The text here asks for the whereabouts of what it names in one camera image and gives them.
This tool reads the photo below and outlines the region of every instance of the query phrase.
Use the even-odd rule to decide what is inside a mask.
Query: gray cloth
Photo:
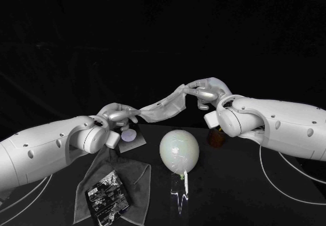
[[[115,170],[124,184],[131,205],[121,218],[143,226],[150,204],[152,166],[140,161],[120,158],[107,146],[100,150],[82,182],[77,187],[74,224],[91,216],[85,191]]]

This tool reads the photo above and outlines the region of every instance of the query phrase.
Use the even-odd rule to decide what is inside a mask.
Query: black table
[[[300,203],[286,197],[271,186],[260,165],[258,144],[240,137],[227,137],[224,146],[212,148],[206,137],[209,129],[175,128],[140,125],[147,144],[120,154],[121,157],[152,165],[152,200],[146,225],[169,225],[170,219],[170,170],[159,152],[165,134],[183,129],[192,133],[199,144],[199,160],[189,172],[189,225],[323,225],[325,206]],[[263,162],[270,179],[293,197],[326,202],[310,179],[286,163],[277,152],[263,148]],[[87,173],[95,154],[82,156],[74,164],[53,174],[39,199],[19,217],[7,224],[17,226],[71,225],[74,221],[75,190]],[[296,158],[287,157],[300,168]],[[38,185],[35,182],[16,188],[7,206]],[[4,214],[9,219],[30,203],[38,192]],[[91,226],[91,218],[77,226]],[[118,219],[113,225],[133,226]]]

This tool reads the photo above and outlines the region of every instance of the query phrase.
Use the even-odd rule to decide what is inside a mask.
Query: white cable
[[[317,182],[320,182],[320,183],[323,183],[323,184],[326,184],[326,182],[325,181],[322,181],[322,180],[319,180],[319,179],[316,179],[316,178],[313,178],[312,176],[309,176],[306,173],[303,173],[296,167],[294,167],[294,165],[289,162],[289,160],[286,159],[286,157],[283,156],[283,154],[280,153],[280,155],[281,155],[281,157],[283,157],[283,159],[287,161],[287,163],[290,164],[290,166],[306,176],[306,177],[309,177],[312,180],[315,180],[315,181],[317,181]]]
[[[6,223],[9,223],[22,213],[23,213],[23,211],[30,207],[30,205],[35,203],[35,201],[36,201],[36,199],[39,198],[39,196],[40,196],[40,194],[43,193],[43,190],[40,191],[40,193],[39,193],[39,195],[38,195],[38,197],[35,198],[35,200],[30,202],[30,204],[26,206],[26,208],[4,222],[4,223],[2,223],[0,224],[0,226],[3,226]]]
[[[35,187],[35,189],[29,192],[29,194],[17,201],[15,202],[10,206],[7,206],[3,210],[0,210],[0,213],[4,212],[12,206],[15,206],[30,194],[32,192],[39,188],[39,186],[42,185],[42,183],[45,182],[46,178],[42,180],[42,182],[39,183],[39,185]]]
[[[267,180],[268,180],[268,182],[271,183],[271,185],[274,186],[274,188],[290,198],[290,199],[294,199],[296,201],[299,201],[299,202],[304,202],[304,203],[307,203],[307,204],[313,204],[313,205],[326,205],[326,203],[317,203],[317,202],[307,202],[307,201],[303,201],[303,200],[299,200],[299,199],[296,199],[296,198],[293,198],[291,196],[289,196],[277,187],[276,187],[276,185],[273,184],[273,182],[270,181],[270,178],[268,178],[268,176],[267,176],[267,173],[266,173],[266,170],[264,170],[264,166],[263,166],[263,161],[261,161],[261,146],[260,146],[260,164],[261,164],[261,169],[263,169],[263,172],[264,172],[264,174],[266,174],[266,177],[267,177]]]

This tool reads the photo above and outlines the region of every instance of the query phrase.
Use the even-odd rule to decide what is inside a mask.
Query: white egg
[[[162,138],[160,143],[162,161],[169,170],[183,175],[189,172],[198,162],[199,145],[193,135],[185,130],[170,131]]]

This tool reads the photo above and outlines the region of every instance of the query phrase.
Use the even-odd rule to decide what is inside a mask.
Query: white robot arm
[[[199,81],[199,90],[205,92],[206,82]],[[198,93],[196,96],[199,101],[205,100],[206,95]],[[326,161],[326,111],[319,107],[254,99],[229,92],[218,101],[216,110],[205,115],[205,121],[209,128],[221,126],[231,137],[251,139],[287,155]]]
[[[126,127],[124,119],[137,122],[134,115],[139,113],[131,107],[113,103],[98,115],[36,126],[3,140],[0,191],[43,179],[69,166],[78,157],[98,152],[104,145],[114,148],[120,134],[110,129],[115,124]]]

